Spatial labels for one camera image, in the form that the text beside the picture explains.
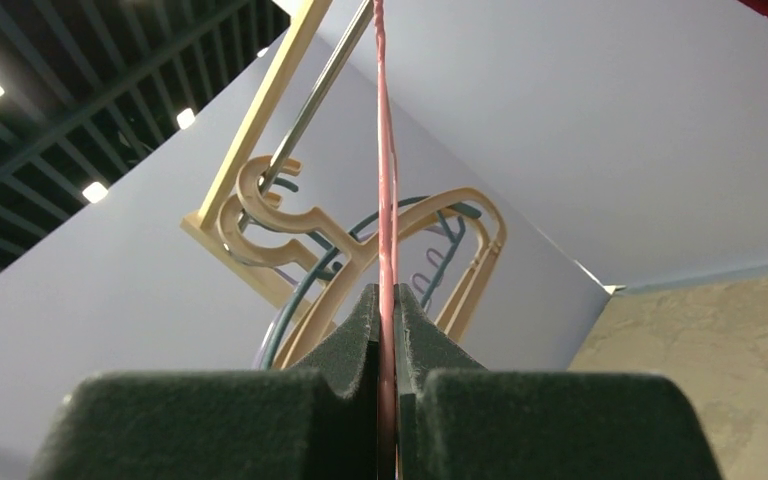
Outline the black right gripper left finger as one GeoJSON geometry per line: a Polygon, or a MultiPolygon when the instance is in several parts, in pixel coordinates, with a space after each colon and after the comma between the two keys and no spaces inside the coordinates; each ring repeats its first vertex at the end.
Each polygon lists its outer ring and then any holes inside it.
{"type": "Polygon", "coordinates": [[[33,479],[373,479],[378,288],[285,370],[94,375],[59,409],[33,479]]]}

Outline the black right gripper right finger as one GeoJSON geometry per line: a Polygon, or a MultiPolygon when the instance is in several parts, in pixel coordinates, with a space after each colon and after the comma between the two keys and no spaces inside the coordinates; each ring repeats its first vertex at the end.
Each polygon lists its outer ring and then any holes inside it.
{"type": "Polygon", "coordinates": [[[395,292],[402,479],[717,479],[696,412],[670,379],[491,371],[395,292]]]}

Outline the teal hanger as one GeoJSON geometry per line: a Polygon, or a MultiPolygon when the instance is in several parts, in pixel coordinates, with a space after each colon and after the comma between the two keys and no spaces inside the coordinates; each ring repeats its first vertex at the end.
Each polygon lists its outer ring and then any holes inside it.
{"type": "MultiPolygon", "coordinates": [[[[424,309],[429,307],[467,232],[471,230],[476,234],[477,250],[472,262],[435,320],[444,333],[459,340],[505,245],[506,224],[495,205],[472,188],[410,197],[398,205],[407,209],[394,217],[399,228],[397,240],[429,231],[449,242],[444,253],[434,248],[426,251],[427,260],[435,268],[433,276],[417,273],[410,279],[410,284],[421,295],[420,305],[424,309]]],[[[348,290],[377,258],[373,242],[378,234],[364,231],[377,221],[378,215],[371,214],[346,232],[352,244],[349,250],[339,249],[316,231],[308,233],[325,252],[320,257],[314,256],[307,273],[293,284],[290,296],[267,330],[256,356],[256,368],[286,368],[310,351],[308,341],[317,344],[330,333],[332,328],[325,322],[334,317],[348,290]]]]}

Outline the pink wire hanger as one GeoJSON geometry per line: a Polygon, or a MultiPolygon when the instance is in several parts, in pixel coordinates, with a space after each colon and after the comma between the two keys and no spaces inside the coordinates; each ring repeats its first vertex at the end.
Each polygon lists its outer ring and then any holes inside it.
{"type": "Polygon", "coordinates": [[[398,269],[396,240],[398,206],[393,198],[398,188],[397,157],[386,77],[386,30],[384,3],[373,3],[377,59],[378,130],[378,261],[379,261],[379,388],[378,388],[378,477],[396,477],[397,385],[394,333],[394,287],[398,269]]]}

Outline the metal rack rod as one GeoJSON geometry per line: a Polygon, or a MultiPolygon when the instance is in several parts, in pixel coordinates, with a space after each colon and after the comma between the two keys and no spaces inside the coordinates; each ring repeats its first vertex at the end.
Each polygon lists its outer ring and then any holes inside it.
{"type": "Polygon", "coordinates": [[[282,167],[287,163],[292,151],[301,140],[372,18],[373,1],[363,1],[314,83],[295,123],[271,157],[268,169],[260,176],[260,183],[258,184],[260,194],[265,195],[270,191],[275,179],[280,175],[282,167]]]}

